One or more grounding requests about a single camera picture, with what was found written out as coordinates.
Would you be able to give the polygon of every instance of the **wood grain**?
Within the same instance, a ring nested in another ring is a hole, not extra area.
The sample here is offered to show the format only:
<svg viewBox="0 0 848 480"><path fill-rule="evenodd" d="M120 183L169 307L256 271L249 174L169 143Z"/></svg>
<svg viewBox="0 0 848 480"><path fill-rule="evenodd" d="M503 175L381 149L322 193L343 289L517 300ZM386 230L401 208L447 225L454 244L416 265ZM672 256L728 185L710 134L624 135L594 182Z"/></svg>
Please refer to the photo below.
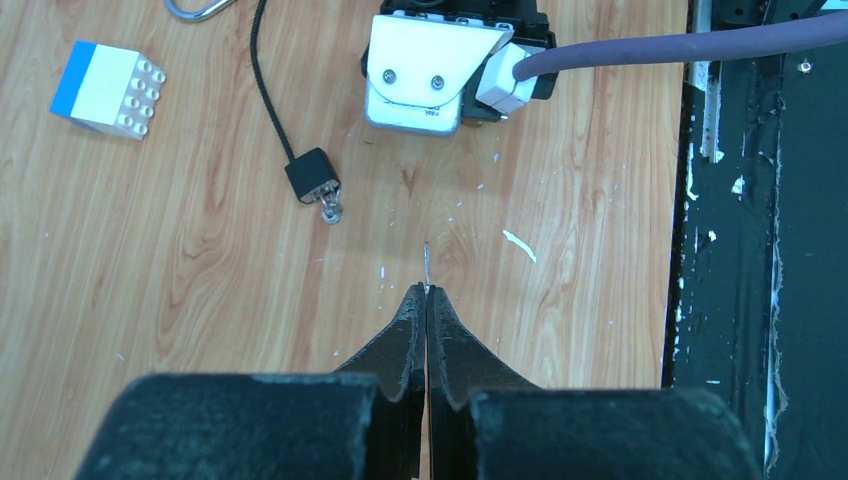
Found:
<svg viewBox="0 0 848 480"><path fill-rule="evenodd" d="M358 62L378 3L269 2L263 23L295 149L326 148L344 182L328 227L285 180L255 1L186 25L160 1L0 0L3 478L72 476L145 373L336 367L423 279L425 240L460 318L531 381L659 384L682 67L568 72L551 101L450 139L377 131ZM560 44L686 21L676 0L540 7ZM77 39L165 69L143 142L48 113Z"/></svg>

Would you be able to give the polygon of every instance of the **small white debris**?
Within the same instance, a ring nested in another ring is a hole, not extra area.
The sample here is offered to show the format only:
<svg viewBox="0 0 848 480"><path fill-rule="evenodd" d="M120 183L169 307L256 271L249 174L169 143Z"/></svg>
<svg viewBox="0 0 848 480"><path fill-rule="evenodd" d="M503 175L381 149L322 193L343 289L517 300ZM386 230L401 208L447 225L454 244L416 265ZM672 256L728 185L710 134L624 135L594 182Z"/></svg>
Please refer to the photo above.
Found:
<svg viewBox="0 0 848 480"><path fill-rule="evenodd" d="M524 251L527 253L527 255L529 255L529 256L530 256L530 259L531 259L531 260L533 260L533 263L536 263L536 254L535 254L535 253L533 253L533 249L531 249L531 248L530 248L530 247L529 247L526 243L524 243L524 242L523 242L520 238L518 238L518 237L516 237L515 235L513 235L513 234L512 234L512 232L509 232L509 231L507 231L507 230L504 230L504 231L503 231L503 234L504 234L504 235L506 235L506 239L507 239L507 240L509 240L510 242L512 242L512 243L514 243L514 244L516 244L516 245L518 245L518 246L519 246L519 248L521 248L522 250L524 250Z"/></svg>
<svg viewBox="0 0 848 480"><path fill-rule="evenodd" d="M698 195L692 192L692 186L695 185L695 174L692 172L692 160L695 159L695 144L689 144L689 155L686 165L686 195L694 202L698 199Z"/></svg>
<svg viewBox="0 0 848 480"><path fill-rule="evenodd" d="M742 192L745 191L745 177L743 175L739 175L739 178L733 183L733 188L730 189L731 193L735 193L737 195L742 195Z"/></svg>

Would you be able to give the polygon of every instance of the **blue stripe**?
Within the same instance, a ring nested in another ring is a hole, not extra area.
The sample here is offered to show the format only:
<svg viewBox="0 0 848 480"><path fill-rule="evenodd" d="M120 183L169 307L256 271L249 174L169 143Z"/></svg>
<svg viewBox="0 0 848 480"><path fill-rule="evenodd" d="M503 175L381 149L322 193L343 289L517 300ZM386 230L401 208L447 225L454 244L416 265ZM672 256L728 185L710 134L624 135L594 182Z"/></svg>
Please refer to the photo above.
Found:
<svg viewBox="0 0 848 480"><path fill-rule="evenodd" d="M79 89L86 72L88 72L88 66L91 64L91 58L94 56L96 47L96 43L83 41L77 41L74 45L74 49L71 50L71 57L65 66L65 73L62 75L62 80L59 81L59 88L56 89L56 95L53 97L53 104L50 105L52 113L66 117L71 116L71 110L73 110L74 103L77 101Z"/></svg>

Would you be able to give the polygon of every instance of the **key ring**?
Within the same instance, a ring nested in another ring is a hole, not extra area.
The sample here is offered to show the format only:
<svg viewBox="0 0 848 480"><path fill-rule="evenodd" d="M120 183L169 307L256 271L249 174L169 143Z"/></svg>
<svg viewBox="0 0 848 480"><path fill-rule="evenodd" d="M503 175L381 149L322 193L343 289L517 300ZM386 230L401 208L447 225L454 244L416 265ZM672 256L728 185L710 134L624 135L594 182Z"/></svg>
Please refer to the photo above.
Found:
<svg viewBox="0 0 848 480"><path fill-rule="evenodd" d="M185 10L180 9L174 4L174 0L165 0L165 6L168 7L168 10L172 15L184 22L199 23L221 13L221 11L235 1L236 0L217 0L196 12L186 12Z"/></svg>

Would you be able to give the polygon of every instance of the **lego brick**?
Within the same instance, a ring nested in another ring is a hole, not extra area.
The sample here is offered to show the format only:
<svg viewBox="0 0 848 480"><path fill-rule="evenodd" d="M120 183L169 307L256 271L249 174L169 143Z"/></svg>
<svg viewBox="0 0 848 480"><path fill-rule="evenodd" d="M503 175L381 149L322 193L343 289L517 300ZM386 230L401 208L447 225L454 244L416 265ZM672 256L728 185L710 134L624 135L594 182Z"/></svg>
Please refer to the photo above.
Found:
<svg viewBox="0 0 848 480"><path fill-rule="evenodd" d="M165 81L139 52L78 41L50 112L101 133L141 140Z"/></svg>

